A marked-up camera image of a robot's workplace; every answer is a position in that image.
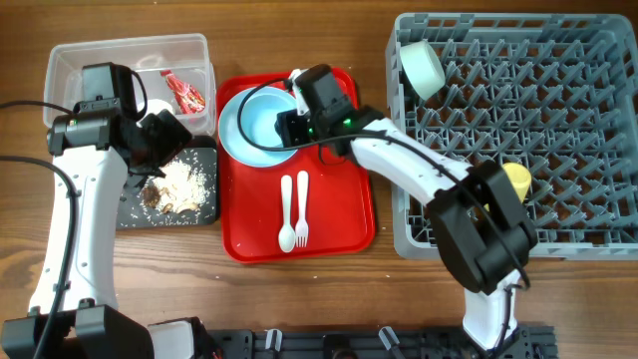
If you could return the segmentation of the light blue small bowl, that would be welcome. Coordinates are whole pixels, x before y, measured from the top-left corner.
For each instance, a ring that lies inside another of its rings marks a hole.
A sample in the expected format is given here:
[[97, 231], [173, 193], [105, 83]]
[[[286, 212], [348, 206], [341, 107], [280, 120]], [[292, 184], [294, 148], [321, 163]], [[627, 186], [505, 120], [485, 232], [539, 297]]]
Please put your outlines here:
[[272, 87], [263, 88], [245, 103], [241, 125], [254, 143], [268, 148], [282, 148], [282, 140], [275, 130], [277, 116], [295, 109], [296, 102], [287, 92]]

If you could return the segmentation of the red snack wrapper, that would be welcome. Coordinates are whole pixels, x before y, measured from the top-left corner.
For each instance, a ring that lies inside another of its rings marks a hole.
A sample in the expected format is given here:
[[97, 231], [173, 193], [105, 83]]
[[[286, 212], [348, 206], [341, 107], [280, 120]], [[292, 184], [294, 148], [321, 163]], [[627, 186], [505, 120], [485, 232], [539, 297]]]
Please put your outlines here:
[[172, 91], [183, 115], [201, 113], [205, 109], [205, 99], [191, 84], [178, 78], [171, 70], [160, 72], [168, 88]]

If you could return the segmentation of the white plastic fork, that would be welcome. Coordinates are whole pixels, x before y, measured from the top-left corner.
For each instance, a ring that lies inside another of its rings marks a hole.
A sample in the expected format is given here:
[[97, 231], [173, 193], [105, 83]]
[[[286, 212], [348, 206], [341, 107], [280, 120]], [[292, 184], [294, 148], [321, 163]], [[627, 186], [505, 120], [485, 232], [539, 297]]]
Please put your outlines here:
[[306, 218], [308, 189], [309, 174], [301, 171], [297, 175], [298, 220], [295, 225], [297, 247], [306, 247], [308, 243], [309, 226]]

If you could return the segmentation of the mint green bowl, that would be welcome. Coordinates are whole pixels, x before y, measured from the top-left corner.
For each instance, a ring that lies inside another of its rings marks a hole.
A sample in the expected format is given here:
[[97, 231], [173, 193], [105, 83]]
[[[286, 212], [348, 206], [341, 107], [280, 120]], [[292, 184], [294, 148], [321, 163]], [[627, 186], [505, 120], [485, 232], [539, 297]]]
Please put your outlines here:
[[446, 83], [442, 63], [434, 48], [425, 41], [400, 48], [402, 66], [414, 91], [428, 100]]

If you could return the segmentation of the yellow plastic cup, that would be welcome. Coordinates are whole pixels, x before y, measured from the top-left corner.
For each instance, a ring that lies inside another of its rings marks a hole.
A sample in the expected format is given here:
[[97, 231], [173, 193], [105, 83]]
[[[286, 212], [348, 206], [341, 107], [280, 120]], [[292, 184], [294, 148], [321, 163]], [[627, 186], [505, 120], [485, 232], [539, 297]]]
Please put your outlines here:
[[519, 163], [505, 163], [500, 166], [516, 192], [519, 202], [524, 203], [531, 187], [532, 175], [528, 168]]

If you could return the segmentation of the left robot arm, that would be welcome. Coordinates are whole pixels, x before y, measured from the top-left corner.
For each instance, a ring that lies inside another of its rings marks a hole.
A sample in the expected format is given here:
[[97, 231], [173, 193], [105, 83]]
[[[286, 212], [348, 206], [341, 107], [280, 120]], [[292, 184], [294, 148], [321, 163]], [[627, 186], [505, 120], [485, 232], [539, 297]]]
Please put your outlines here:
[[43, 271], [19, 319], [5, 321], [10, 358], [154, 358], [151, 333], [122, 314], [114, 248], [123, 189], [159, 177], [192, 140], [168, 110], [140, 107], [141, 76], [112, 62], [82, 70], [84, 98], [47, 133], [56, 184]]

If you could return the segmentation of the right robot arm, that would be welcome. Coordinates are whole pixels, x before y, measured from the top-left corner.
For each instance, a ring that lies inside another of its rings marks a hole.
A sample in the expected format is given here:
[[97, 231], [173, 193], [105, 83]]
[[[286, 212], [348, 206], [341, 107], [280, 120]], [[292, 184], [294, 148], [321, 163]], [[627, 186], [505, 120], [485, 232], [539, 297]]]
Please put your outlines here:
[[428, 211], [441, 260], [465, 289], [463, 329], [495, 355], [516, 329], [514, 294], [530, 286], [524, 268], [537, 233], [504, 166], [473, 166], [407, 136], [370, 107], [356, 108], [326, 64], [284, 78], [296, 115], [276, 126], [286, 150], [326, 146], [390, 180]]

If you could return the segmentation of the grey dishwasher rack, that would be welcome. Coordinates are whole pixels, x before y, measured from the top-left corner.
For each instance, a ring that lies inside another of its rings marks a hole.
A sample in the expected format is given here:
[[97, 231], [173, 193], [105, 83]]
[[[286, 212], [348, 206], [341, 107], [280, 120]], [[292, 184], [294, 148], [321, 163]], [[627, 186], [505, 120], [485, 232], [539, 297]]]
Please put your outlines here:
[[[400, 48], [425, 41], [445, 85], [428, 100]], [[620, 15], [404, 13], [385, 52], [394, 123], [473, 165], [519, 163], [536, 257], [637, 256], [637, 41]]]

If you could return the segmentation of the light blue plate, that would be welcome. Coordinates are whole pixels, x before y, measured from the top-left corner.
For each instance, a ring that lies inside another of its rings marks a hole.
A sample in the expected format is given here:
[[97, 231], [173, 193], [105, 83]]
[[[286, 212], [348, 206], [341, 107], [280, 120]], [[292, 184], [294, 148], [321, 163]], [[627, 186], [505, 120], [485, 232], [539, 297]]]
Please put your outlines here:
[[269, 168], [280, 165], [292, 158], [296, 151], [265, 152], [250, 145], [239, 132], [237, 126], [238, 108], [251, 90], [253, 88], [243, 90], [224, 106], [218, 121], [220, 141], [230, 156], [244, 165], [254, 168]]

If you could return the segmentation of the clear plastic bin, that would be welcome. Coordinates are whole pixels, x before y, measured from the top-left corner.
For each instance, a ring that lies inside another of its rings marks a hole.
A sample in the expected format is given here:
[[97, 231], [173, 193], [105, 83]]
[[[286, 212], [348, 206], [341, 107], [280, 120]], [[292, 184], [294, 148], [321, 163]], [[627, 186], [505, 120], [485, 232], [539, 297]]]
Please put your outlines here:
[[[138, 106], [144, 105], [141, 88], [149, 98], [149, 111], [170, 110], [196, 136], [212, 136], [216, 130], [216, 84], [207, 40], [199, 33], [137, 37], [61, 44], [49, 56], [44, 101], [72, 109], [84, 99], [82, 69], [113, 62], [136, 71], [134, 82]], [[161, 71], [171, 70], [193, 85], [204, 97], [201, 113], [183, 115]]]

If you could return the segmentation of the red serving tray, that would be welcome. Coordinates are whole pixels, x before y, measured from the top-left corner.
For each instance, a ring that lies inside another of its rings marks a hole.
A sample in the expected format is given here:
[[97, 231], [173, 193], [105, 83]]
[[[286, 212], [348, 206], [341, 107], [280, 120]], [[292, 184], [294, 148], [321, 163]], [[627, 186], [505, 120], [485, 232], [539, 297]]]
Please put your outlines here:
[[[224, 82], [216, 95], [220, 115], [235, 95], [253, 88], [239, 105], [237, 126], [250, 145], [265, 152], [283, 151], [263, 147], [249, 139], [241, 125], [241, 114], [245, 103], [259, 90], [274, 87], [285, 91], [280, 77], [278, 73], [234, 77]], [[309, 174], [308, 243], [306, 247], [295, 247], [285, 253], [278, 243], [283, 223], [280, 181], [285, 175], [296, 179], [301, 171]], [[218, 181], [222, 243], [235, 261], [260, 263], [352, 253], [365, 249], [375, 236], [367, 172], [333, 156], [327, 148], [314, 146], [297, 150], [280, 165], [254, 168], [233, 159], [220, 142]]]

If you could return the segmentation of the white plastic spoon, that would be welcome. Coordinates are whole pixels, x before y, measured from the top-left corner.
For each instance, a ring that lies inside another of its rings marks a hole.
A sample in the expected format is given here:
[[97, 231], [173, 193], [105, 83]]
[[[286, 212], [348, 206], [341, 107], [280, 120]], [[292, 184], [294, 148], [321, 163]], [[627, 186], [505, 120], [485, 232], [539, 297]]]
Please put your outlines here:
[[278, 243], [280, 249], [285, 252], [291, 252], [295, 246], [296, 234], [291, 224], [291, 202], [292, 202], [292, 177], [285, 175], [281, 178], [281, 201], [283, 212], [283, 223], [278, 233]]

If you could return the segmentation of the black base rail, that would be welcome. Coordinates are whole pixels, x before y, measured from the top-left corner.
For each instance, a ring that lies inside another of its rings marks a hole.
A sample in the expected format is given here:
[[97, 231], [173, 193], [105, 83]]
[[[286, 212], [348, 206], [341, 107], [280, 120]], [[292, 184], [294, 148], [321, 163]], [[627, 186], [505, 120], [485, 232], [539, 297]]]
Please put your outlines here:
[[402, 331], [282, 332], [210, 330], [218, 358], [508, 358], [558, 359], [554, 328], [519, 325], [497, 353], [481, 350], [460, 327]]

